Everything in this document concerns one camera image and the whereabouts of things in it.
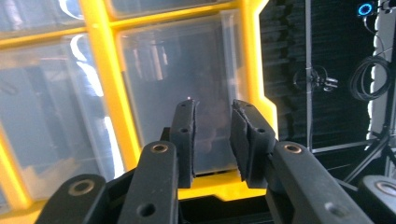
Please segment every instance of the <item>yellow frame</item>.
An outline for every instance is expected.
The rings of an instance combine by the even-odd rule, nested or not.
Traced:
[[[41,35],[0,40],[0,49],[9,49],[25,45],[61,39],[64,35],[87,32],[92,45],[92,54],[96,62],[105,93],[106,107],[111,117],[120,145],[120,153],[126,170],[136,167],[140,148],[134,117],[129,106],[121,72],[124,71],[121,55],[117,51],[117,32],[153,22],[164,22],[196,18],[238,8],[241,13],[242,51],[244,54],[245,74],[247,74],[247,99],[266,117],[277,130],[276,106],[264,96],[262,80],[262,53],[259,14],[268,0],[234,0],[211,6],[193,7],[176,11],[147,15],[138,18],[117,21],[108,14],[105,1],[79,0],[86,22],[85,27]],[[0,127],[0,185],[13,210],[0,216],[2,223],[34,222],[38,211],[45,202],[33,202],[21,181],[7,137]],[[206,195],[216,195],[224,201],[254,197],[265,194],[265,189],[248,189],[241,182],[237,171],[226,174],[198,177],[193,180],[191,189],[180,189],[179,198],[187,199]]]

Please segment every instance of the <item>cable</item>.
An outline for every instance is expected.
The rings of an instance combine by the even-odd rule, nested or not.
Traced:
[[[366,74],[368,68],[375,65],[379,65],[384,68],[387,79],[385,84],[379,88],[378,91],[370,93],[364,88],[364,75]],[[349,81],[349,91],[355,99],[361,101],[372,101],[387,92],[390,88],[390,83],[391,77],[388,61],[378,55],[375,55],[367,57],[359,63],[358,68]]]
[[[385,50],[384,41],[382,41],[381,37],[379,37],[379,35],[378,35],[376,32],[372,31],[372,30],[367,26],[367,17],[364,17],[364,18],[363,18],[363,23],[364,23],[364,27],[366,28],[366,30],[367,30],[368,32],[370,32],[372,35],[376,36],[376,38],[378,38],[378,40],[379,40],[379,43],[381,44],[381,49],[382,49],[382,50],[381,50],[381,52],[378,53],[377,55],[384,54],[384,58],[385,58],[385,60],[386,60],[386,59],[387,59],[387,54],[386,54],[385,52],[388,51],[388,50]]]

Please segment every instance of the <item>clear plastic drawer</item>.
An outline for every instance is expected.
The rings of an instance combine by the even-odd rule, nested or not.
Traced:
[[[34,199],[124,170],[87,36],[0,53],[0,122]]]
[[[243,98],[238,10],[125,31],[120,45],[141,145],[170,127],[176,105],[199,101],[196,174],[235,169],[229,145],[231,103]]]
[[[212,5],[219,2],[228,2],[228,0],[111,0],[108,4],[113,16],[125,18]]]
[[[83,25],[78,0],[2,0],[0,38]]]
[[[4,197],[3,191],[0,190],[0,215],[9,211],[9,207]]]

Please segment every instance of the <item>yellow storage bin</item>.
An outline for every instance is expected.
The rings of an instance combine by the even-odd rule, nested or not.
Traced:
[[[238,98],[257,106],[277,128],[276,107],[263,95],[259,14],[266,1],[168,2],[162,9],[117,14],[115,2],[80,0],[86,26],[0,40],[5,58],[0,94],[26,91],[26,97],[4,102],[25,109],[0,109],[0,204],[10,210],[0,221],[33,222],[56,186],[73,175],[95,173],[109,180],[135,168],[142,146],[159,139],[176,103],[188,97],[202,102],[195,157],[199,177],[191,189],[179,191],[179,198],[216,195],[228,201],[265,193],[240,182],[227,146],[227,119],[231,100]],[[6,118],[18,117],[13,109],[26,113],[28,123]],[[153,109],[157,114],[150,115]],[[18,130],[18,122],[24,128]],[[30,138],[18,140],[29,132]],[[55,138],[62,144],[51,144]],[[71,144],[76,138],[80,144]],[[54,164],[67,172],[61,179],[46,172],[55,172]]]

